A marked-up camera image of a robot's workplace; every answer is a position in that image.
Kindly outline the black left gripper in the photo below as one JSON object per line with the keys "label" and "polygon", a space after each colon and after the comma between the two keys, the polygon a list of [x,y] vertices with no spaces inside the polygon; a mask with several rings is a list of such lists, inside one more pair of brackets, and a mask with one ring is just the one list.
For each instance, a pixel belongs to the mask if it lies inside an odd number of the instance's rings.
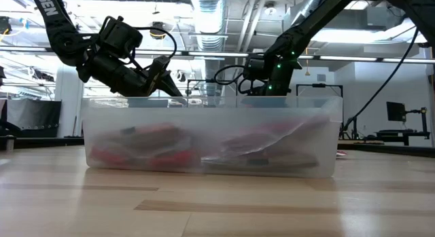
{"label": "black left gripper", "polygon": [[84,72],[108,86],[111,92],[122,96],[149,96],[159,78],[162,91],[170,96],[183,96],[173,81],[171,72],[166,71],[169,62],[170,58],[167,56],[153,59],[146,82],[134,69],[124,66],[120,60],[109,54],[97,54],[88,59]]}

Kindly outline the clear plastic bin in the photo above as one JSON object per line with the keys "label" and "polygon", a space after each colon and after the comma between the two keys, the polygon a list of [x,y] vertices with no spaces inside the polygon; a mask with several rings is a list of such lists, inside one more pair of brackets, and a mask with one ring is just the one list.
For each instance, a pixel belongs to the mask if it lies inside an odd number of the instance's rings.
{"label": "clear plastic bin", "polygon": [[81,112],[86,163],[94,146],[168,152],[115,142],[126,128],[168,123],[191,137],[185,149],[201,164],[160,172],[263,177],[331,177],[343,121],[337,96],[87,98]]}

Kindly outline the black monitor on stand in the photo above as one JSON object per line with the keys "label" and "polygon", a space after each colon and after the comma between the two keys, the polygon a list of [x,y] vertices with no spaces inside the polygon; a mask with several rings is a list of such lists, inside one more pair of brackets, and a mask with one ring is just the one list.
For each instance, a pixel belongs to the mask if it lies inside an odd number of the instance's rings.
{"label": "black monitor on stand", "polygon": [[420,109],[406,110],[404,103],[386,102],[387,119],[392,122],[406,122],[406,115],[409,113],[425,113],[426,107]]}

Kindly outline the black desk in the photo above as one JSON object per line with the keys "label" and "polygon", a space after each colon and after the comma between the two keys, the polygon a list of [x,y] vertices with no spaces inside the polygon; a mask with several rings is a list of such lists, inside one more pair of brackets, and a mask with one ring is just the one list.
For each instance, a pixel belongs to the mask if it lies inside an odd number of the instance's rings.
{"label": "black desk", "polygon": [[412,129],[405,130],[380,130],[376,132],[376,138],[383,142],[388,143],[403,143],[404,146],[409,146],[410,137],[423,137],[424,139],[430,138],[430,132],[416,131]]}

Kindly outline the black curtain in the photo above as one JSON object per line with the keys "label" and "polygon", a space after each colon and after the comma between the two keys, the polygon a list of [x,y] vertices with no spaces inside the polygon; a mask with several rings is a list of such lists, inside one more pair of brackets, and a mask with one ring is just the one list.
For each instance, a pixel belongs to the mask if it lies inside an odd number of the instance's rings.
{"label": "black curtain", "polygon": [[60,101],[9,99],[6,122],[18,128],[18,137],[57,137],[61,106]]}

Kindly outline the black background stand frame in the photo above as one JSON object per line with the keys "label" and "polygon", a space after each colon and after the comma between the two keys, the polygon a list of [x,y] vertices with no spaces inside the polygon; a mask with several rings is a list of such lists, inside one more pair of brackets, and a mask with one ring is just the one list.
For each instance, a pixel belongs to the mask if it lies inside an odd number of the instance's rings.
{"label": "black background stand frame", "polygon": [[[296,96],[299,96],[300,94],[302,94],[302,91],[299,91],[300,87],[330,88],[332,91],[334,91],[341,98],[344,97],[344,88],[343,88],[342,85],[330,85],[330,84],[323,84],[323,83],[317,83],[317,84],[296,84]],[[336,92],[336,90],[334,88],[338,88],[340,90],[340,93]]]}

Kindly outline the silver ceiling duct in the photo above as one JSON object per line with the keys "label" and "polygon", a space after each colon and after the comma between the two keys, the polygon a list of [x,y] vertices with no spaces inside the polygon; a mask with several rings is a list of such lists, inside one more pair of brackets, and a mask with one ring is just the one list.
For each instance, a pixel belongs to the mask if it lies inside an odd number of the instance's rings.
{"label": "silver ceiling duct", "polygon": [[[200,33],[196,37],[198,49],[202,52],[221,52],[224,47],[223,37],[216,35],[224,32],[224,13],[226,0],[191,0],[194,8],[194,27],[195,33]],[[213,79],[215,73],[220,68],[218,60],[204,60],[203,79]],[[207,96],[220,96],[222,87],[216,84],[205,84],[205,94]]]}

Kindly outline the black metal rig frame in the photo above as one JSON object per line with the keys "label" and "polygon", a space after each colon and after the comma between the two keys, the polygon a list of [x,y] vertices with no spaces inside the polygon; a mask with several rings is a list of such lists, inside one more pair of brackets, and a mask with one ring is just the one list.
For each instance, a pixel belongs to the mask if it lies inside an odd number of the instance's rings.
{"label": "black metal rig frame", "polygon": [[[62,147],[84,145],[83,138],[17,138],[14,149],[30,149],[39,147]],[[355,150],[376,153],[388,153],[405,156],[417,156],[435,159],[435,147],[411,147],[374,144],[339,143],[339,150]]]}

